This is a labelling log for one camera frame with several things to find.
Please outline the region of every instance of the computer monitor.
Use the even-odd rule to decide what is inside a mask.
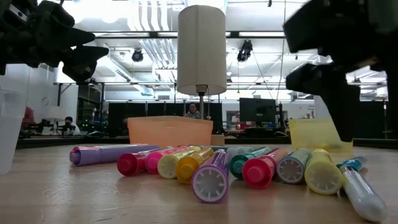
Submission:
[[[240,98],[240,121],[275,122],[276,100]]]

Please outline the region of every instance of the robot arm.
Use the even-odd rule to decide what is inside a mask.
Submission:
[[[97,60],[109,50],[83,46],[95,40],[95,35],[74,25],[72,16],[55,2],[37,5],[36,0],[1,0],[0,75],[5,74],[7,64],[37,68],[40,63],[58,67],[63,62],[63,72],[74,81],[90,79]]]
[[[348,72],[370,65],[386,71],[389,105],[398,113],[398,2],[395,0],[311,0],[285,24],[290,52],[318,49],[332,63],[306,64],[286,77],[290,90],[319,95],[325,102],[340,139],[353,138],[359,113],[360,88],[347,84]],[[393,127],[398,119],[392,118]]]

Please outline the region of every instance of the table surface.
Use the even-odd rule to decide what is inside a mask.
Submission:
[[[16,151],[0,176],[0,223],[366,223],[346,197],[323,196],[305,185],[273,182],[264,190],[230,178],[220,204],[200,203],[189,185],[158,175],[123,177],[115,164],[73,167],[71,146]],[[398,151],[355,148],[369,159],[365,176],[398,220]]]

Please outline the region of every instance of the purple marker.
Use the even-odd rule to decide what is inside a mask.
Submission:
[[[158,148],[159,146],[148,145],[74,147],[69,154],[69,160],[76,166],[87,166],[116,162],[125,153],[137,153]]]
[[[191,186],[195,196],[205,203],[218,203],[228,193],[228,154],[217,150],[193,174]]]

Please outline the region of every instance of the white lampshade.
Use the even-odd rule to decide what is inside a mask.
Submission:
[[[211,6],[190,6],[178,16],[177,90],[198,95],[196,86],[207,85],[206,95],[226,91],[225,15]]]
[[[47,121],[64,121],[66,116],[66,111],[59,106],[48,106],[46,107],[46,114],[43,119]]]

